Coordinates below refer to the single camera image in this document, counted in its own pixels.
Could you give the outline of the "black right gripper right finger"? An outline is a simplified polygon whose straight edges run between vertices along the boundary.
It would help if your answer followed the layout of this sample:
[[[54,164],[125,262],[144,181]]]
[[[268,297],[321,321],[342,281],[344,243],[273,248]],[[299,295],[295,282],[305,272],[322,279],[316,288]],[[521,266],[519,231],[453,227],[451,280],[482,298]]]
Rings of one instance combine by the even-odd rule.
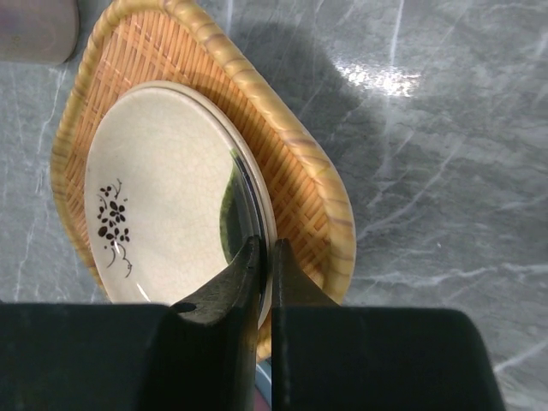
[[[453,309],[342,307],[273,250],[276,410],[501,410],[483,339]]]

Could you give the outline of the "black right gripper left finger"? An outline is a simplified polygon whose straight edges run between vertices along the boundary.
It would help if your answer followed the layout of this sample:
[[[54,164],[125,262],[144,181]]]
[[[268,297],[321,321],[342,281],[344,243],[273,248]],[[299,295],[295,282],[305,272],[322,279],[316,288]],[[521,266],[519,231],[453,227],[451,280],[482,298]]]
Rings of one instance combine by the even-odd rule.
[[[2,304],[2,409],[252,409],[261,254],[171,306]]]

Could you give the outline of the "cream plate with black flowers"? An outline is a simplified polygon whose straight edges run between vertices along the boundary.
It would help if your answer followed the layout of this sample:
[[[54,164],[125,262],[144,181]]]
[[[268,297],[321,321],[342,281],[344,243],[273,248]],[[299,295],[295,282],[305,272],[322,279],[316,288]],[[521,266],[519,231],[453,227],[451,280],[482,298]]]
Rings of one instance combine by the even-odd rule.
[[[86,227],[108,298],[172,305],[224,270],[247,238],[277,228],[258,163],[232,121],[189,86],[124,93],[92,138]]]

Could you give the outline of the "woven orange bamboo tray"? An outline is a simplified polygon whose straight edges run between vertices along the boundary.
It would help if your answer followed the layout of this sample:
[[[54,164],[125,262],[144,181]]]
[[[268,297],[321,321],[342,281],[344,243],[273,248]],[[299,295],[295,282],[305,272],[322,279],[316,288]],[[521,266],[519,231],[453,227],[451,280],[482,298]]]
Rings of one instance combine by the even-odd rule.
[[[356,258],[343,181],[293,112],[193,1],[115,1],[88,38],[51,151],[57,213],[86,266],[95,266],[83,197],[92,137],[119,97],[148,80],[202,92],[235,124],[265,178],[278,234],[289,240],[301,269],[341,302]]]

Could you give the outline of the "beige ceramic mug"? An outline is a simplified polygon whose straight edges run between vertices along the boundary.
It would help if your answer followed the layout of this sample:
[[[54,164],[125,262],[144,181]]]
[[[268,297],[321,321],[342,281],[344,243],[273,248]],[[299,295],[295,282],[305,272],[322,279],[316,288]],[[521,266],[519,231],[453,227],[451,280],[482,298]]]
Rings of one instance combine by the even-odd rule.
[[[1,0],[1,59],[63,63],[76,47],[79,26],[75,0]]]

